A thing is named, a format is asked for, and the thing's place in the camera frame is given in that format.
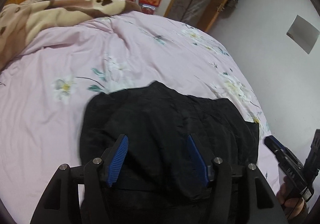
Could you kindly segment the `person's right hand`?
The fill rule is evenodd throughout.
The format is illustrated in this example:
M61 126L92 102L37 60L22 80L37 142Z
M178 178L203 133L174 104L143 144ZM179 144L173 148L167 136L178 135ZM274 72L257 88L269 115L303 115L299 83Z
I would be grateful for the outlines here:
M308 211L306 208L306 202L303 198L291 198L288 199L290 179L285 176L283 183L280 186L280 190L276 194L276 198L281 206L284 206L284 213L288 220L288 223L302 223L306 218Z

